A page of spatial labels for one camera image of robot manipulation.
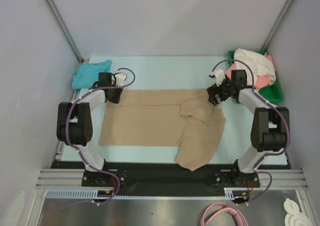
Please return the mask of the tan t-shirt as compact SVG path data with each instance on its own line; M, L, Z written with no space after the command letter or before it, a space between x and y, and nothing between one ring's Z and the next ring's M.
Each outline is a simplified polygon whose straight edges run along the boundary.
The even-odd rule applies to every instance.
M195 171L211 161L225 123L206 89L124 90L107 103L99 144L177 146L176 163Z

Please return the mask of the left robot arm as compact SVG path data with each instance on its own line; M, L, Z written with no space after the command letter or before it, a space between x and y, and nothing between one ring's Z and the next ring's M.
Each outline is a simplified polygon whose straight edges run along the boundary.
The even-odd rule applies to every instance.
M92 111L106 102L119 103L127 75L119 71L102 72L98 80L81 97L61 102L57 113L57 139L71 146L81 157L93 180L101 186L109 183L111 174L104 170L105 160L93 142Z

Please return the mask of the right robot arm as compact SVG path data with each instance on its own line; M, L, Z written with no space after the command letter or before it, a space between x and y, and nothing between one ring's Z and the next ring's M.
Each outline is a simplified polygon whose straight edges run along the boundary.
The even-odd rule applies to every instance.
M249 180L248 173L254 173L267 156L285 153L290 143L290 114L286 107L277 107L262 97L247 84L245 70L232 71L228 78L221 69L210 73L215 83L207 88L208 101L217 106L228 98L233 98L246 106L253 114L250 141L246 153L235 165L236 171L230 175L235 186L243 186Z

